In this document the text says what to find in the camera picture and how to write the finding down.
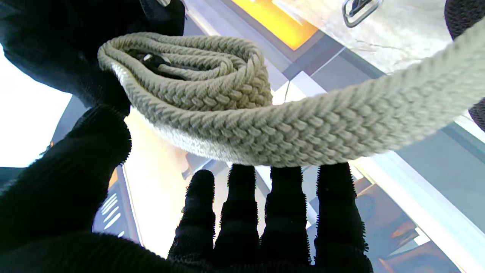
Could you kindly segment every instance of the metal frame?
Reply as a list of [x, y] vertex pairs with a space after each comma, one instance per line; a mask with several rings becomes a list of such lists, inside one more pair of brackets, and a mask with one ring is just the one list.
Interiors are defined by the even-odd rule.
[[351, 18], [351, 16], [349, 14], [347, 14], [347, 9], [346, 9], [347, 4], [350, 1], [351, 0], [345, 0], [345, 2], [343, 3], [342, 14], [343, 14], [343, 21], [345, 22], [345, 25], [347, 25], [347, 27], [349, 27], [349, 28], [353, 28], [353, 27], [356, 27], [358, 24], [360, 24], [369, 15], [371, 15], [382, 4], [382, 2], [384, 0], [377, 0], [377, 2], [369, 10], [364, 12], [364, 14], [362, 16], [360, 16], [359, 18], [357, 18], [357, 20], [355, 20], [353, 22], [349, 21], [349, 18]]

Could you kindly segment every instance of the coiled rope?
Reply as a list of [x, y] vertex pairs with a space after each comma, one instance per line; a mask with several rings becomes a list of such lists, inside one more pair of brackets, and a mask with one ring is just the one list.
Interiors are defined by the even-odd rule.
[[[161, 77], [127, 54], [168, 58]], [[136, 33], [98, 51], [129, 100], [191, 153], [276, 167], [344, 162], [421, 140], [485, 96], [485, 20], [406, 70], [298, 102], [271, 105], [268, 73], [252, 42], [223, 36]]]

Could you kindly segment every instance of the hand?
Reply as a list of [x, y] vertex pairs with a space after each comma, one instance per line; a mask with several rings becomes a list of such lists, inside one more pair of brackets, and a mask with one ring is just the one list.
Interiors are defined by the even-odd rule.
[[254, 167], [233, 165], [229, 194], [221, 212], [221, 231], [213, 247], [214, 176], [198, 171], [187, 189], [184, 214], [168, 259], [209, 269], [287, 265], [333, 269], [332, 272], [372, 272], [364, 255], [364, 225], [355, 205], [347, 163], [320, 166], [317, 195], [320, 212], [315, 239], [315, 266], [310, 265], [306, 232], [306, 197], [301, 168], [272, 168], [272, 190], [266, 198], [266, 227], [259, 239]]
[[118, 80], [97, 65], [97, 50], [132, 32], [183, 35], [185, 7], [172, 0], [0, 0], [5, 57], [34, 80], [76, 95], [88, 107], [123, 115], [129, 101]]

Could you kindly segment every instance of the black knit glove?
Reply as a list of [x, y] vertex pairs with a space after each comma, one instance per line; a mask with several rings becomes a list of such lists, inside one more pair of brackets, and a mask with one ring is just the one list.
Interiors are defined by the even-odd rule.
[[98, 47], [132, 32], [183, 35], [184, 16], [180, 0], [0, 0], [0, 43], [34, 80], [128, 115], [120, 83], [97, 65]]
[[227, 182], [229, 194], [221, 212], [221, 231], [213, 247], [214, 176], [207, 170], [198, 171], [187, 189], [184, 214], [168, 260], [205, 270], [239, 268], [268, 272], [272, 266], [279, 269], [284, 266], [286, 272], [372, 272], [364, 255], [367, 250], [364, 225], [355, 205], [356, 194], [347, 163], [320, 167], [315, 266], [310, 265], [301, 168], [272, 168], [271, 176], [272, 189], [265, 206], [266, 227], [259, 239], [255, 169], [233, 165]]
[[[447, 0], [445, 20], [453, 40], [485, 16], [485, 0]], [[485, 98], [469, 110], [475, 123], [485, 131]]]
[[107, 106], [88, 110], [63, 140], [0, 190], [0, 254], [91, 232], [111, 174], [131, 150], [123, 119]]

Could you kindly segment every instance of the glove finger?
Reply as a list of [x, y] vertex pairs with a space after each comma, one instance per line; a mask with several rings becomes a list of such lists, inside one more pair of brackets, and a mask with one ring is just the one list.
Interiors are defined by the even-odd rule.
[[229, 194], [222, 207], [221, 231], [215, 242], [214, 261], [220, 267], [255, 263], [259, 235], [254, 167], [232, 165], [227, 185]]
[[359, 272], [371, 272], [364, 255], [368, 248], [365, 228], [355, 203], [357, 195], [348, 163], [320, 166], [317, 196], [320, 214], [314, 241], [315, 265], [351, 265]]
[[261, 237], [263, 262], [310, 263], [307, 202], [300, 167], [271, 168], [272, 189], [266, 197], [266, 227]]
[[185, 194], [182, 220], [175, 230], [168, 258], [185, 263], [206, 263], [211, 259], [215, 214], [214, 176], [208, 170], [194, 174]]

